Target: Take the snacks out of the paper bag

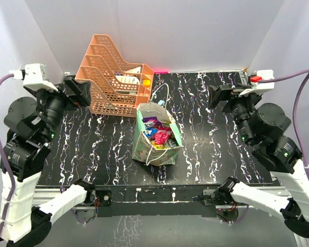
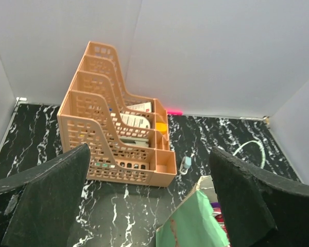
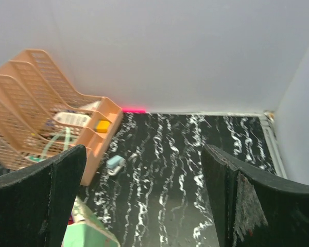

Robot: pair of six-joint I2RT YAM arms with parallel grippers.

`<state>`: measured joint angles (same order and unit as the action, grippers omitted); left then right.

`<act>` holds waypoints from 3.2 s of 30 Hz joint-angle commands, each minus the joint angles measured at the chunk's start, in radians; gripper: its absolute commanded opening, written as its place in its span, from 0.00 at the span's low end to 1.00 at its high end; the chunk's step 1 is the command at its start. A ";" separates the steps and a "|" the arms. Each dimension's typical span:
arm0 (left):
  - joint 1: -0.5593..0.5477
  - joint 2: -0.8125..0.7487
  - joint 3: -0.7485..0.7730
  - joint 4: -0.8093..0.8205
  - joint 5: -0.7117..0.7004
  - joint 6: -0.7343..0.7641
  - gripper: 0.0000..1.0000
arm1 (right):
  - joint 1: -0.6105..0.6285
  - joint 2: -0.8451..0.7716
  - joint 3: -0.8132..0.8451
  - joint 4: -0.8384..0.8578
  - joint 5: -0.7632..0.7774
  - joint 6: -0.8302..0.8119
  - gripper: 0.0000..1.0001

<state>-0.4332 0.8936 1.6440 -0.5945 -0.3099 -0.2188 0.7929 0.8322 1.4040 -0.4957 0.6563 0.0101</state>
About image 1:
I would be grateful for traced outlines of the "pink red snack packet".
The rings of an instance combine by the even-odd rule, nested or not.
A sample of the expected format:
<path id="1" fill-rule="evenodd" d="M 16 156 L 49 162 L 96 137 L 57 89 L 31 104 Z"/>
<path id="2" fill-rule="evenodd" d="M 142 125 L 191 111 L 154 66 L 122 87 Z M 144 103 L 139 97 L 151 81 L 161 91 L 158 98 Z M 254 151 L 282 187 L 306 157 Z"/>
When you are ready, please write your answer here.
<path id="1" fill-rule="evenodd" d="M 158 128 L 158 132 L 154 135 L 154 143 L 158 145 L 166 143 L 172 133 L 170 127 Z"/>

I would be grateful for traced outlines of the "green patterned paper bag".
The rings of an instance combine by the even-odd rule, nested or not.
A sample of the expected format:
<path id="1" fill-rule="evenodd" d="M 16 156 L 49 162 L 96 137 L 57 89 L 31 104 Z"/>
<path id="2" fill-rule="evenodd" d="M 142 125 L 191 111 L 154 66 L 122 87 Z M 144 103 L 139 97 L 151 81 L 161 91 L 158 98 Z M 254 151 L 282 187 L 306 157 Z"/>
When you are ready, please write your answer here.
<path id="1" fill-rule="evenodd" d="M 167 102 L 142 103 L 136 109 L 132 159 L 146 166 L 175 164 L 178 152 L 183 148 L 177 123 L 167 110 Z"/>

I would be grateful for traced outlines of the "purple Fox's candy bag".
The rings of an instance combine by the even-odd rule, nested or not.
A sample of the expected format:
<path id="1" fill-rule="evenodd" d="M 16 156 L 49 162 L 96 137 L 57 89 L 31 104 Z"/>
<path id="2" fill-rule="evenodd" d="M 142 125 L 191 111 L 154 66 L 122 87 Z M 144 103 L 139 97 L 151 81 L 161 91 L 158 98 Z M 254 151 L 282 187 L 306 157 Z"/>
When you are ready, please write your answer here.
<path id="1" fill-rule="evenodd" d="M 146 129 L 149 128 L 162 128 L 162 123 L 158 121 L 157 117 L 146 117 L 142 119 Z"/>

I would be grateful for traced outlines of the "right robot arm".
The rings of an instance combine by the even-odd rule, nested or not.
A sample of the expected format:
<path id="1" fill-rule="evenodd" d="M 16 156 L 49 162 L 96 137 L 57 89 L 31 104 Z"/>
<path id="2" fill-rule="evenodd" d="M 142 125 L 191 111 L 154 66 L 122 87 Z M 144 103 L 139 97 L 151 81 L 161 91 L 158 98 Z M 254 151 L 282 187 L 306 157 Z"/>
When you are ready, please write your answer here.
<path id="1" fill-rule="evenodd" d="M 241 96 L 244 87 L 221 85 L 209 88 L 209 109 L 224 101 L 222 112 L 232 114 L 242 141 L 252 146 L 253 157 L 271 172 L 290 193 L 289 198 L 250 187 L 236 178 L 227 178 L 211 194 L 200 199 L 211 204 L 247 204 L 282 220 L 293 233 L 309 238 L 309 180 L 303 167 L 303 154 L 284 135 L 291 124 L 282 108 L 274 103 L 255 105 L 257 93 Z"/>

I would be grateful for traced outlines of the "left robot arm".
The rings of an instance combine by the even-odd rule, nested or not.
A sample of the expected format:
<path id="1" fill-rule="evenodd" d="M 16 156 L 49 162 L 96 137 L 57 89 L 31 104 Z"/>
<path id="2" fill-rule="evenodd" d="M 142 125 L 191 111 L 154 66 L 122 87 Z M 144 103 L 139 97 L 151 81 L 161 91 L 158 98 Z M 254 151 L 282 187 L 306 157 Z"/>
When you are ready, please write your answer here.
<path id="1" fill-rule="evenodd" d="M 31 91 L 8 108 L 4 124 L 7 141 L 0 146 L 3 180 L 0 241 L 7 246 L 36 246 L 52 225 L 78 204 L 91 205 L 96 192 L 92 183 L 78 179 L 54 199 L 33 205 L 35 188 L 50 154 L 63 114 L 91 103 L 91 84 L 67 77 L 54 90 Z"/>

